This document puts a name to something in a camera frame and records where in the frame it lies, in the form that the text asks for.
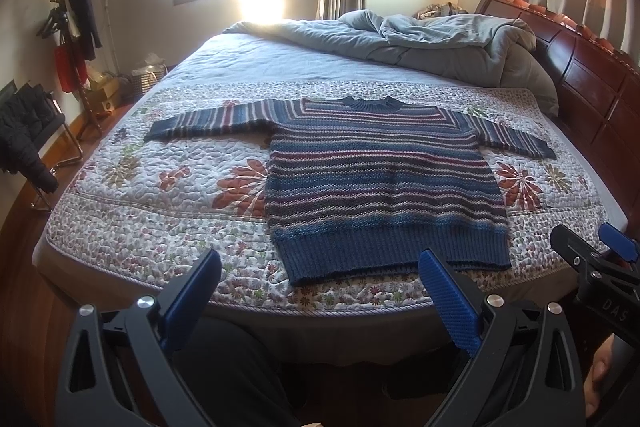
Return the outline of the person's right hand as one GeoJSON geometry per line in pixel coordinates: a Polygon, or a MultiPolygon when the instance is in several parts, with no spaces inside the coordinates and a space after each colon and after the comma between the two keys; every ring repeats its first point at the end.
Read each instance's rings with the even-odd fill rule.
{"type": "Polygon", "coordinates": [[[615,335],[609,335],[602,345],[594,352],[592,364],[584,382],[586,418],[590,418],[600,404],[600,388],[603,378],[608,375],[612,362],[613,343],[615,335]]]}

